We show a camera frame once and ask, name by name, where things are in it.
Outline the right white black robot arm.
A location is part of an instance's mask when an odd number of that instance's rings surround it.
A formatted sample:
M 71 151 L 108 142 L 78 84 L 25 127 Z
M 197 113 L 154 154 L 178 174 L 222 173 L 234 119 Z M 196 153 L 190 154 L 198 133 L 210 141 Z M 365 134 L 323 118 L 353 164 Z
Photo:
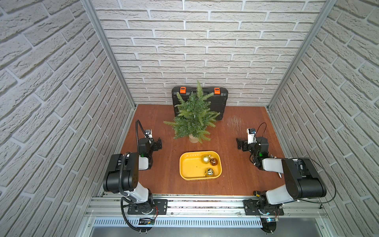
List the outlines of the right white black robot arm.
M 268 191 L 255 191 L 258 199 L 244 201 L 247 215 L 281 215 L 282 205 L 304 198 L 319 198 L 327 188 L 309 158 L 273 158 L 268 156 L 268 141 L 264 137 L 237 138 L 237 148 L 249 152 L 250 162 L 259 170 L 275 172 L 284 177 L 285 184 Z

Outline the brown shiny ball ornament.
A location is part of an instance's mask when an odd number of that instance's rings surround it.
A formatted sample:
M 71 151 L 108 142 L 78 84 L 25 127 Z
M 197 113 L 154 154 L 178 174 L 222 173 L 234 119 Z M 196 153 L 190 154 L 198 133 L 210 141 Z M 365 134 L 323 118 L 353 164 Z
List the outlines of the brown shiny ball ornament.
M 218 160 L 216 159 L 216 158 L 212 158 L 212 159 L 210 159 L 210 164 L 212 165 L 212 166 L 217 166 L 218 165 Z

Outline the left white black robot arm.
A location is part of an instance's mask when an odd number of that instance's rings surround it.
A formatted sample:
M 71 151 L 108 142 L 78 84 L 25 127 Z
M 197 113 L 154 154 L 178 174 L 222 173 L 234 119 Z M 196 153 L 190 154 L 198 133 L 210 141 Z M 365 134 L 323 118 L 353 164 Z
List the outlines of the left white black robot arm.
M 139 171 L 153 165 L 153 152 L 162 149 L 159 138 L 141 138 L 138 141 L 140 153 L 114 154 L 111 156 L 103 179 L 106 192 L 121 194 L 122 207 L 128 208 L 129 215 L 164 215 L 167 212 L 166 199 L 153 199 L 152 192 L 139 182 Z

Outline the shiny gold ball ornament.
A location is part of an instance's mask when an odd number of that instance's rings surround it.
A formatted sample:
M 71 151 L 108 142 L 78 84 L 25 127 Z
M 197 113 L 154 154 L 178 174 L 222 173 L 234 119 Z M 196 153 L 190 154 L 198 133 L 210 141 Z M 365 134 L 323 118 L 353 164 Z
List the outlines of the shiny gold ball ornament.
M 205 171 L 205 177 L 214 177 L 215 172 L 212 168 L 207 168 Z

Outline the matte gold ball ornament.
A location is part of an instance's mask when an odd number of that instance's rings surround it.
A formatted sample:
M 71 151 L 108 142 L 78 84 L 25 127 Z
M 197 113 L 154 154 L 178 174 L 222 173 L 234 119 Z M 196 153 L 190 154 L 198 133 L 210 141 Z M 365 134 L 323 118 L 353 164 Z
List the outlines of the matte gold ball ornament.
M 201 157 L 201 161 L 202 161 L 204 164 L 208 164 L 208 163 L 210 163 L 210 160 L 211 160 L 211 158 L 210 158 L 209 155 L 203 155 L 203 156 Z

